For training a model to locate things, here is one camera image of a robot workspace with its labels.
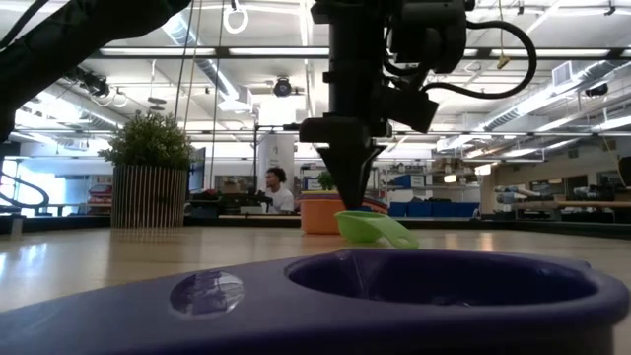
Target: orange container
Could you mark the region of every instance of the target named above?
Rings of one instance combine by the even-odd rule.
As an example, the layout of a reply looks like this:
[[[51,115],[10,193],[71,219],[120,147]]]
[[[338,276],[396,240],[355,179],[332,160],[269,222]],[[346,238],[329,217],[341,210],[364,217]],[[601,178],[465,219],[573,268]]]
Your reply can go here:
[[[346,210],[341,200],[305,199],[300,203],[300,222],[305,233],[321,235],[339,234],[335,213]]]

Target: computer monitor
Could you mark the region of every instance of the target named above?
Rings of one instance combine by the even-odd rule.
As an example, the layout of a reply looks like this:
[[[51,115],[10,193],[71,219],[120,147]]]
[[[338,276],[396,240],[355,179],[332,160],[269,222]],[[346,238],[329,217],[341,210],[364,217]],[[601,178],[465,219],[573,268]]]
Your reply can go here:
[[[204,188],[204,171],[206,170],[206,148],[193,153],[188,176],[188,190],[195,191]]]

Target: white shirt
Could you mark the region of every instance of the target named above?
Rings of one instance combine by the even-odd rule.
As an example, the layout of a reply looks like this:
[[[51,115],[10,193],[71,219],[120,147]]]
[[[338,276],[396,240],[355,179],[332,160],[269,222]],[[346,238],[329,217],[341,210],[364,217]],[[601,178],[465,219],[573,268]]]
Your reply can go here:
[[[280,186],[278,191],[272,192],[271,189],[265,191],[265,196],[272,199],[267,213],[280,214],[281,212],[294,212],[294,195],[284,186]]]

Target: person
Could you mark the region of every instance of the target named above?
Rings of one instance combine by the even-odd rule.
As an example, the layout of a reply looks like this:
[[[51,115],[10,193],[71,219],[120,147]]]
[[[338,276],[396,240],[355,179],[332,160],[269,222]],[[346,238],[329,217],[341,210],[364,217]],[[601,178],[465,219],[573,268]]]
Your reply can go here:
[[[283,185],[286,181],[287,175],[282,168],[274,167],[267,170],[265,196],[272,199],[267,213],[290,214],[294,212],[294,195]]]

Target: green measuring cup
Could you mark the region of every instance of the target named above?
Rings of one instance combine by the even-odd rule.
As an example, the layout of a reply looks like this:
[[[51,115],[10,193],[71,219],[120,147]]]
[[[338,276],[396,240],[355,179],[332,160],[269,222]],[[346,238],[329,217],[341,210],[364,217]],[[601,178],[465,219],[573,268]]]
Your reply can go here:
[[[399,249],[418,249],[418,241],[403,225],[374,212],[342,211],[335,214],[342,237],[353,243],[373,243],[381,237]]]

